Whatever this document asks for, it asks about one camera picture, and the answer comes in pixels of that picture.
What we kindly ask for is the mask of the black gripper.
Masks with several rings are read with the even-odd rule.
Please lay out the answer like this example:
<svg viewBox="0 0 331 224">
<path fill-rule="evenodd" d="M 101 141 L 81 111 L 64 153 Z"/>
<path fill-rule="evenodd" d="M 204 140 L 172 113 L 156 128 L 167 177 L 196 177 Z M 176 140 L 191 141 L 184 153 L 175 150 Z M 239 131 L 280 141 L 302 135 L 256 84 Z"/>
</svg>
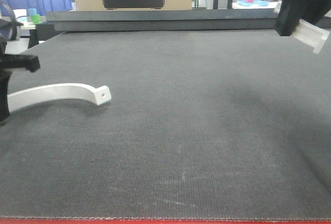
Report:
<svg viewBox="0 0 331 224">
<path fill-rule="evenodd" d="M 35 72 L 40 69 L 37 55 L 6 53 L 8 42 L 20 39 L 22 23 L 1 19 L 1 69 L 25 69 Z M 8 107 L 8 84 L 11 71 L 1 70 L 1 124 L 10 116 Z"/>
</svg>

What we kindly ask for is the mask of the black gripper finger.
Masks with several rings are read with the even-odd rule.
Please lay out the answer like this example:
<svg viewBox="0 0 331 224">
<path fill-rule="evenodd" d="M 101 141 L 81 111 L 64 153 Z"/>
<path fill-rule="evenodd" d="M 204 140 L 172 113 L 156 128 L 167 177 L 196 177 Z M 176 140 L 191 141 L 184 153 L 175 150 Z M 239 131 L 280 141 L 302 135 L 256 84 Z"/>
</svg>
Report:
<svg viewBox="0 0 331 224">
<path fill-rule="evenodd" d="M 280 36 L 291 36 L 304 15 L 310 0 L 282 0 L 275 24 Z"/>
<path fill-rule="evenodd" d="M 310 0 L 305 20 L 316 25 L 330 11 L 330 0 Z"/>
</svg>

